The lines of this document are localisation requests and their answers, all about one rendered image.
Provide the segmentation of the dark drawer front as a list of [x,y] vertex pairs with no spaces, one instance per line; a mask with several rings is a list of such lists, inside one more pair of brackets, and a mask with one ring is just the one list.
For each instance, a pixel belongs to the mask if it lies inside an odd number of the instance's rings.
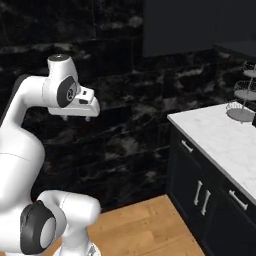
[[[181,140],[185,140],[187,144],[193,148],[193,152],[189,151],[181,144]],[[199,161],[199,151],[176,127],[171,127],[170,140],[170,168],[173,173],[199,174],[202,168]]]
[[[230,222],[235,226],[244,223],[256,230],[256,197],[250,195],[241,184],[210,160],[203,160],[202,166],[209,185],[216,193],[216,212],[224,222]],[[240,192],[248,200],[249,206],[246,211],[229,196],[229,190]]]

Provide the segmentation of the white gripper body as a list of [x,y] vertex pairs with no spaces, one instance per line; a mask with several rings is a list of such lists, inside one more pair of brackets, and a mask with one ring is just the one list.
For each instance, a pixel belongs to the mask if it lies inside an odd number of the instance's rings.
[[96,97],[88,104],[84,99],[75,98],[67,107],[49,108],[48,112],[51,115],[60,116],[97,117],[100,113],[100,106]]

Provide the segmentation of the dark wall cabinet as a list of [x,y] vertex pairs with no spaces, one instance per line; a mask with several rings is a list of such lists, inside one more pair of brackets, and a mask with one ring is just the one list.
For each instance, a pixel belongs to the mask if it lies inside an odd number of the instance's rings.
[[256,61],[256,0],[144,0],[143,55],[217,49]]

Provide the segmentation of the dark cupboard door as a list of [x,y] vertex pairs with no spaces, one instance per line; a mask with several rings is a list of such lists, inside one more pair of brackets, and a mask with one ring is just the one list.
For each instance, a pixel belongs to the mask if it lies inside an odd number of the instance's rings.
[[216,193],[211,192],[205,214],[210,214],[205,245],[212,256],[256,256],[256,230],[244,223],[225,223],[216,205]]
[[200,239],[203,234],[204,221],[199,216],[200,203],[194,204],[197,191],[202,180],[200,166],[186,153],[177,150],[172,166],[172,196],[178,205],[179,212],[195,237]]

